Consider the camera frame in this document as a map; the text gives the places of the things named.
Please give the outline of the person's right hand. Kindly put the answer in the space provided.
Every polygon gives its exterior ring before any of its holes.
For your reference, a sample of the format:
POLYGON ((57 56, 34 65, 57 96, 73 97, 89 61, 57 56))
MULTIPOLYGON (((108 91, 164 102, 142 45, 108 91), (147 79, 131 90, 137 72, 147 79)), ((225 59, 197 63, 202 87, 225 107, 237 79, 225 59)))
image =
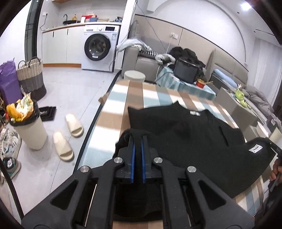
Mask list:
POLYGON ((276 159, 270 175, 270 181, 275 181, 278 174, 282 173, 281 159, 276 159))

